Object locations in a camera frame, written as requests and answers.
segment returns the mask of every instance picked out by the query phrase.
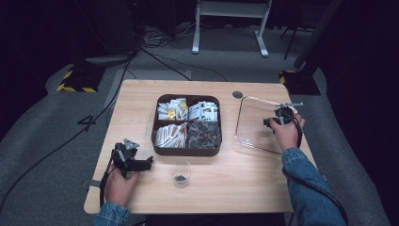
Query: brown tray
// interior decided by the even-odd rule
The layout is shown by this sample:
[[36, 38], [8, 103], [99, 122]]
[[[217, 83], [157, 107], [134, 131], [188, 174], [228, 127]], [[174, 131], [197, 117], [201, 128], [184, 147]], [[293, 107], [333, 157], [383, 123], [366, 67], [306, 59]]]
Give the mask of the brown tray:
[[190, 149], [190, 148], [160, 148], [155, 146], [155, 137], [156, 137], [156, 131], [162, 127], [166, 126], [169, 124], [182, 124], [184, 122], [190, 123], [190, 121], [164, 121], [164, 120], [158, 120], [158, 113], [157, 113], [157, 108], [159, 103], [168, 103], [173, 99], [177, 98], [185, 98], [187, 105], [192, 106], [195, 105], [196, 103], [200, 101], [207, 101], [207, 102], [213, 102], [217, 104], [218, 107], [218, 114], [217, 114], [217, 122], [218, 126], [220, 128], [220, 145], [222, 142], [222, 126], [221, 126], [221, 118], [220, 118], [220, 103], [217, 100], [217, 98], [213, 96], [203, 96], [203, 95], [183, 95], [183, 94], [165, 94], [161, 96], [155, 107], [155, 116], [153, 120], [153, 127], [152, 127], [152, 146], [153, 149], [155, 150], [156, 153], [160, 155], [174, 155], [174, 156], [214, 156], [217, 155], [217, 153], [220, 150], [220, 145], [216, 148], [213, 149]]

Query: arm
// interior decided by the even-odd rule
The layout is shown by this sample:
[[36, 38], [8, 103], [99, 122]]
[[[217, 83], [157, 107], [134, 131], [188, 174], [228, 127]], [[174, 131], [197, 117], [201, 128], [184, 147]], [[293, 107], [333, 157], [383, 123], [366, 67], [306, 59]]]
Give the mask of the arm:
[[[295, 115], [300, 127], [305, 120]], [[290, 175], [319, 186], [331, 193], [326, 181], [308, 157], [296, 147], [297, 131], [293, 122], [278, 125], [271, 121], [270, 126], [276, 134], [276, 140], [283, 150], [282, 164]], [[291, 205], [297, 214], [298, 225], [345, 225], [336, 205], [324, 195], [295, 181], [288, 181]]]
[[126, 205], [132, 197], [139, 172], [135, 172], [128, 180], [123, 178], [119, 169], [112, 167], [109, 173], [104, 194], [106, 203], [94, 218], [95, 226], [125, 225], [130, 216]]

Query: finger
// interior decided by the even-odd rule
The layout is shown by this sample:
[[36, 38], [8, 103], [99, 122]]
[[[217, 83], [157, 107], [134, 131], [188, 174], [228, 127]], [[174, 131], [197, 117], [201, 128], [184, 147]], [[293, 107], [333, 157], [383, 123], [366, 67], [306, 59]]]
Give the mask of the finger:
[[274, 120], [270, 120], [270, 127], [272, 127], [273, 130], [276, 130], [276, 127], [279, 126]]
[[298, 120], [298, 122], [300, 122], [302, 120], [302, 116], [297, 113], [294, 114], [294, 118], [296, 118]]
[[299, 121], [299, 126], [300, 126], [301, 129], [303, 129], [303, 126], [305, 126], [305, 120], [304, 119]]
[[129, 180], [127, 180], [127, 183], [129, 184], [129, 186], [131, 186], [131, 187], [135, 186], [139, 176], [140, 176], [139, 171], [134, 172], [133, 176], [131, 178], [129, 178]]

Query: wooden table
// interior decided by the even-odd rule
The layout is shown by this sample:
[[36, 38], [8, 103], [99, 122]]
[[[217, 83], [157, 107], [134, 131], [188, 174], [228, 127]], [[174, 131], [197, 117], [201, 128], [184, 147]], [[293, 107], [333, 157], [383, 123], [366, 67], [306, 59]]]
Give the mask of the wooden table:
[[[234, 91], [278, 103], [291, 103], [280, 84], [125, 80], [108, 127], [93, 180], [101, 181], [111, 150], [124, 138], [140, 144], [136, 159], [153, 155], [151, 171], [140, 174], [128, 206], [132, 213], [292, 212], [281, 155], [244, 146], [234, 137], [240, 99]], [[212, 95], [220, 103], [223, 141], [212, 157], [164, 156], [154, 152], [151, 135], [157, 100], [164, 94]], [[305, 137], [301, 149], [313, 161]], [[177, 188], [168, 175], [177, 159], [190, 162], [189, 186]], [[97, 213], [100, 189], [91, 186], [85, 210]]]

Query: metal stand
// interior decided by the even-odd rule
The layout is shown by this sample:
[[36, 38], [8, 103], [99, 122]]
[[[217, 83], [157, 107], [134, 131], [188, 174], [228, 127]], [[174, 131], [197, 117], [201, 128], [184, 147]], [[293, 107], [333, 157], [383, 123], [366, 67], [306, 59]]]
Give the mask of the metal stand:
[[227, 16], [227, 17], [248, 17], [248, 18], [262, 18], [261, 29], [255, 31], [255, 38], [261, 50], [262, 57], [268, 57], [269, 54], [264, 44], [263, 31], [269, 15], [269, 9], [272, 0], [268, 0], [266, 4], [255, 3], [230, 3], [230, 2], [207, 2], [197, 1], [196, 12], [196, 33], [193, 41], [193, 54], [198, 54], [200, 51], [200, 16]]

